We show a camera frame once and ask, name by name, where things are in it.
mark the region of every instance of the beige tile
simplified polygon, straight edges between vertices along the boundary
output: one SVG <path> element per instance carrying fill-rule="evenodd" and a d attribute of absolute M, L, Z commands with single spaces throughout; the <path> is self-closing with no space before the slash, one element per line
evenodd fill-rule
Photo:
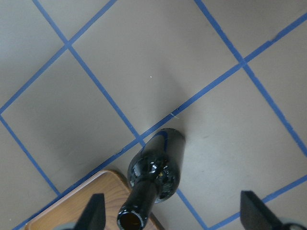
<path fill-rule="evenodd" d="M 105 6 L 108 0 L 40 0 L 39 2 L 66 38 L 70 39 Z"/>
<path fill-rule="evenodd" d="M 250 63 L 256 76 L 305 144 L 307 143 L 306 33 L 305 22 Z"/>
<path fill-rule="evenodd" d="M 56 194 L 0 123 L 0 228 L 12 229 Z"/>
<path fill-rule="evenodd" d="M 31 1 L 2 1 L 0 15 L 1 107 L 63 43 Z"/>
<path fill-rule="evenodd" d="M 74 47 L 140 133 L 237 63 L 192 0 L 117 2 Z"/>
<path fill-rule="evenodd" d="M 68 51 L 3 116 L 60 191 L 134 138 Z"/>
<path fill-rule="evenodd" d="M 179 187 L 209 227 L 239 211 L 241 190 L 264 198 L 307 172 L 306 157 L 242 70 L 163 127 L 186 136 Z"/>
<path fill-rule="evenodd" d="M 244 57 L 307 11 L 307 2 L 293 0 L 203 0 L 209 12 Z"/>

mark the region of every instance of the gray floor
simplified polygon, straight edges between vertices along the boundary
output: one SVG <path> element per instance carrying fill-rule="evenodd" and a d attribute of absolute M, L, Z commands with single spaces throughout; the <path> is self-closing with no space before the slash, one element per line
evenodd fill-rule
<path fill-rule="evenodd" d="M 0 228 L 161 127 L 187 138 L 167 230 L 242 230 L 241 190 L 307 224 L 307 2 L 1 1 Z"/>

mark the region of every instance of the dark glass bottle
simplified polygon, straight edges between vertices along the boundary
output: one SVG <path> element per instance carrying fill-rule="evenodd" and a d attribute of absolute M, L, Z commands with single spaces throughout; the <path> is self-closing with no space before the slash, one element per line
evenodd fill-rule
<path fill-rule="evenodd" d="M 178 188 L 185 139 L 175 129 L 156 133 L 132 159 L 128 181 L 132 192 L 118 214 L 121 230 L 142 230 L 154 203 L 168 199 Z"/>

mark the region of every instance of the wooden board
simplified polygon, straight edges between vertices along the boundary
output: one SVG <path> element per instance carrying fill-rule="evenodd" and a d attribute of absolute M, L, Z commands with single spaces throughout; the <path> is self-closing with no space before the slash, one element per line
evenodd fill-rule
<path fill-rule="evenodd" d="M 76 222 L 92 194 L 104 193 L 106 202 L 105 230 L 118 230 L 117 215 L 130 194 L 125 178 L 102 170 L 27 223 L 25 230 L 53 230 L 56 226 Z M 144 230 L 163 230 L 152 215 Z"/>

